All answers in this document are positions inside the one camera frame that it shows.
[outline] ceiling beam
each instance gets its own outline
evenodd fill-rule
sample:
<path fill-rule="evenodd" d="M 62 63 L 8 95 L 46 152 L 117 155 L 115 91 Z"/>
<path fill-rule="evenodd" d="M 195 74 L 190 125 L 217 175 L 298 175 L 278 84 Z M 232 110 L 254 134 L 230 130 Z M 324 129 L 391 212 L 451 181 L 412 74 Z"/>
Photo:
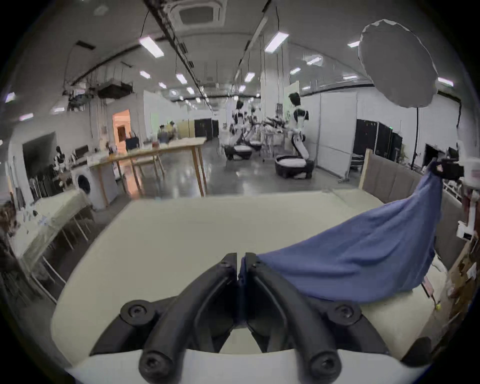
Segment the ceiling beam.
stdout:
<path fill-rule="evenodd" d="M 185 69 L 187 70 L 187 72 L 192 77 L 193 82 L 195 83 L 195 86 L 198 88 L 198 91 L 200 92 L 201 95 L 203 95 L 203 91 L 200 88 L 200 84 L 199 84 L 195 74 L 193 73 L 192 69 L 190 68 L 190 65 L 188 65 L 188 63 L 187 63 L 188 59 L 186 58 L 185 55 L 183 55 L 179 51 L 179 47 L 178 47 L 179 43 L 177 44 L 178 38 L 175 36 L 175 32 L 173 32 L 173 27 L 170 24 L 170 22 L 168 21 L 167 16 L 164 14 L 163 10 L 154 7 L 149 0 L 144 0 L 144 3 L 146 5 L 146 7 L 148 8 L 148 10 L 150 11 L 150 13 L 152 14 L 152 16 L 154 17 L 156 23 L 158 24 L 158 26 L 162 30 L 163 34 L 165 35 L 165 38 L 170 43 L 171 47 L 173 48 L 173 50 L 175 51 L 177 56 L 180 58 L 180 61 L 183 63 Z M 213 111 L 210 104 L 207 103 L 207 105 L 210 108 L 210 110 Z"/>

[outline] wooden table leg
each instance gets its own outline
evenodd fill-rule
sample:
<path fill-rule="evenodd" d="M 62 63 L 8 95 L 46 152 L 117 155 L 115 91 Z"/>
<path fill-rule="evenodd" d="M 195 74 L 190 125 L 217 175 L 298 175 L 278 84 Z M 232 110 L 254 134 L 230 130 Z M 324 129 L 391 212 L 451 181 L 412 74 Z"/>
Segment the wooden table leg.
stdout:
<path fill-rule="evenodd" d="M 123 186 L 123 191 L 125 192 L 125 194 L 128 194 L 127 193 L 127 187 L 125 187 L 125 180 L 123 179 L 123 175 L 121 174 L 120 162 L 119 161 L 117 161 L 117 168 L 119 170 L 119 175 L 120 175 L 121 184 Z"/>
<path fill-rule="evenodd" d="M 153 156 L 153 169 L 155 171 L 156 180 L 160 182 L 160 177 L 158 176 L 158 169 L 156 168 L 155 156 Z"/>
<path fill-rule="evenodd" d="M 205 194 L 208 194 L 207 191 L 207 180 L 205 178 L 205 171 L 204 171 L 204 160 L 202 159 L 202 149 L 200 147 L 197 147 L 198 150 L 198 159 L 200 161 L 200 168 L 202 168 L 202 175 L 204 177 L 204 187 L 205 187 Z"/>
<path fill-rule="evenodd" d="M 105 203 L 105 208 L 107 208 L 108 199 L 107 199 L 107 194 L 105 193 L 105 186 L 103 185 L 102 166 L 99 166 L 97 169 L 98 169 L 98 179 L 100 180 L 100 189 L 102 190 L 103 201 Z"/>
<path fill-rule="evenodd" d="M 133 177 L 135 178 L 135 183 L 137 184 L 138 193 L 142 194 L 142 188 L 140 188 L 140 183 L 138 182 L 137 172 L 135 171 L 135 165 L 133 164 L 133 157 L 130 157 L 130 164 L 132 165 Z"/>
<path fill-rule="evenodd" d="M 200 171 L 198 169 L 198 160 L 197 160 L 197 151 L 195 147 L 192 147 L 192 156 L 193 156 L 193 166 L 195 167 L 195 173 L 197 175 L 198 189 L 200 190 L 200 195 L 204 196 L 204 191 L 202 189 L 202 181 L 200 180 Z"/>

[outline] white partition wall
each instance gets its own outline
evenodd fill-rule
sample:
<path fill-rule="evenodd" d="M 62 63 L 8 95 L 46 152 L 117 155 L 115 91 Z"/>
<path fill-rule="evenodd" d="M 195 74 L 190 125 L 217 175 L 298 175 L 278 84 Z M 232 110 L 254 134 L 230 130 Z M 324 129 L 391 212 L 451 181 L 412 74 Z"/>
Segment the white partition wall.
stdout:
<path fill-rule="evenodd" d="M 357 127 L 357 93 L 323 93 L 317 165 L 345 179 Z"/>
<path fill-rule="evenodd" d="M 320 131 L 320 99 L 322 95 L 305 96 L 301 98 L 301 104 L 308 111 L 309 119 L 305 120 L 303 134 L 305 135 L 305 148 L 307 148 L 309 159 L 317 159 L 318 133 Z"/>

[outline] doorway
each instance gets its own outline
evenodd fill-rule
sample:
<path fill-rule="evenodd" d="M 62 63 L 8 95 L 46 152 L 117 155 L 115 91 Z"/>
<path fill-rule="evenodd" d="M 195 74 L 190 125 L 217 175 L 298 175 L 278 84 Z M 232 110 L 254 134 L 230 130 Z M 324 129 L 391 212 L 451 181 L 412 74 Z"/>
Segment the doorway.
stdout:
<path fill-rule="evenodd" d="M 125 139 L 130 138 L 130 111 L 115 113 L 113 116 L 113 136 L 118 152 L 127 152 L 125 148 Z"/>

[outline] gray floor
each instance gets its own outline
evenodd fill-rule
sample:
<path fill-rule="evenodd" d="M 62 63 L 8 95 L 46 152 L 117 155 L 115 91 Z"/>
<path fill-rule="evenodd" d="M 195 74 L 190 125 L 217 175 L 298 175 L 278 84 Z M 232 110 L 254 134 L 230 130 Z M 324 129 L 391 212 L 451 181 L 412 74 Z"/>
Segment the gray floor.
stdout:
<path fill-rule="evenodd" d="M 190 152 L 165 154 L 161 159 L 166 175 L 160 182 L 155 178 L 153 166 L 143 167 L 144 177 L 140 178 L 143 194 L 140 194 L 136 187 L 131 167 L 125 166 L 123 172 L 128 194 L 124 193 L 119 182 L 120 194 L 115 201 L 108 209 L 94 213 L 96 230 L 90 236 L 89 242 L 80 240 L 74 251 L 68 251 L 59 260 L 52 261 L 54 267 L 65 279 L 68 279 L 95 236 L 115 218 L 131 198 L 171 199 L 200 196 Z M 321 169 L 315 169 L 310 180 L 286 180 L 276 175 L 271 159 L 263 162 L 258 154 L 254 154 L 247 161 L 226 162 L 225 157 L 219 153 L 216 141 L 205 144 L 203 160 L 209 196 L 356 188 L 359 182 L 358 173 L 352 172 L 349 181 L 339 182 L 336 177 Z M 58 297 L 61 285 L 52 283 L 49 289 L 55 297 Z M 50 337 L 50 319 L 55 309 L 52 302 L 34 297 L 33 300 L 28 300 L 27 304 L 18 298 L 11 298 L 11 303 L 24 330 L 56 363 L 63 367 L 67 366 L 68 363 L 56 349 Z"/>

